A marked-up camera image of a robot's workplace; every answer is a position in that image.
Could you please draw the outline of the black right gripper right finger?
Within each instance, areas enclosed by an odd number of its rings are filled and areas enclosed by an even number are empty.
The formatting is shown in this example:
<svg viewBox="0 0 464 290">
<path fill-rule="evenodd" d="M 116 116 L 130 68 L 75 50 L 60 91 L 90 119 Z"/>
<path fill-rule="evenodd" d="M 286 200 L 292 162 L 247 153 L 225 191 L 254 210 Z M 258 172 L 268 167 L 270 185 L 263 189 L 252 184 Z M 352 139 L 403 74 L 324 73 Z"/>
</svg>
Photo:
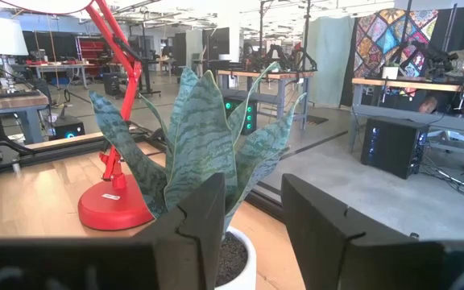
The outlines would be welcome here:
<svg viewBox="0 0 464 290">
<path fill-rule="evenodd" d="M 464 241 L 421 241 L 293 174 L 284 222 L 307 289 L 464 289 Z"/>
</svg>

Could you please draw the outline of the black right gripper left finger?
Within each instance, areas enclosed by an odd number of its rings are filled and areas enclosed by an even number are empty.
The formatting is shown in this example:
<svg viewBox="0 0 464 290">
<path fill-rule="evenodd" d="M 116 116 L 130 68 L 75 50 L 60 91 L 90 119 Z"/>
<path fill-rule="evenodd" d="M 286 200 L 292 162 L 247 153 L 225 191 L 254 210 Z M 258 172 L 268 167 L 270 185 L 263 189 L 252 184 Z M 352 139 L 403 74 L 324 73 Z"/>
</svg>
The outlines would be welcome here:
<svg viewBox="0 0 464 290">
<path fill-rule="evenodd" d="M 225 177 L 130 238 L 0 239 L 0 289 L 212 289 Z"/>
</svg>

